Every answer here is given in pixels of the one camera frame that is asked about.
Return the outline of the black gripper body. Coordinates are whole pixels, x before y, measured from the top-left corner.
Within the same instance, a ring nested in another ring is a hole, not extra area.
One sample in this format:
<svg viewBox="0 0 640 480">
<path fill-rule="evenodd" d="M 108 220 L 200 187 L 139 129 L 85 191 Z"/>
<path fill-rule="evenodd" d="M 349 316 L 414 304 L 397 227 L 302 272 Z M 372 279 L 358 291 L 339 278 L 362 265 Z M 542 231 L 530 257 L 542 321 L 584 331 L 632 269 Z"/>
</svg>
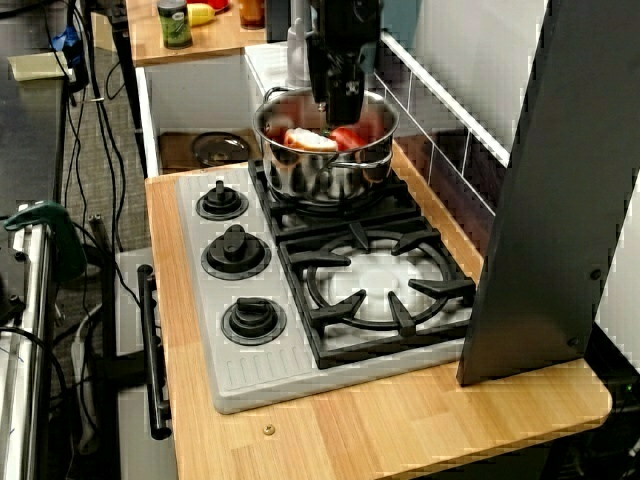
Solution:
<svg viewBox="0 0 640 480">
<path fill-rule="evenodd" d="M 307 35 L 310 68 L 365 62 L 363 49 L 380 38 L 381 2 L 310 1 L 312 31 Z"/>
</svg>

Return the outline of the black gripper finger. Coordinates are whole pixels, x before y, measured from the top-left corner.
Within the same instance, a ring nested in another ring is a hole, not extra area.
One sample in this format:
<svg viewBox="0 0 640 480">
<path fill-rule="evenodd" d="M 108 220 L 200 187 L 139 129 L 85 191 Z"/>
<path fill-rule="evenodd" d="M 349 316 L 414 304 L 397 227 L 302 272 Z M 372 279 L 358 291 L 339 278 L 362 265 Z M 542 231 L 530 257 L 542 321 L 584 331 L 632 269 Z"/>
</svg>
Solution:
<svg viewBox="0 0 640 480">
<path fill-rule="evenodd" d="M 307 62 L 314 101 L 318 104 L 327 102 L 328 57 L 322 49 L 309 48 Z"/>
<path fill-rule="evenodd" d="M 326 76 L 326 116 L 330 125 L 359 121 L 364 99 L 364 72 L 353 62 L 334 65 Z"/>
</svg>

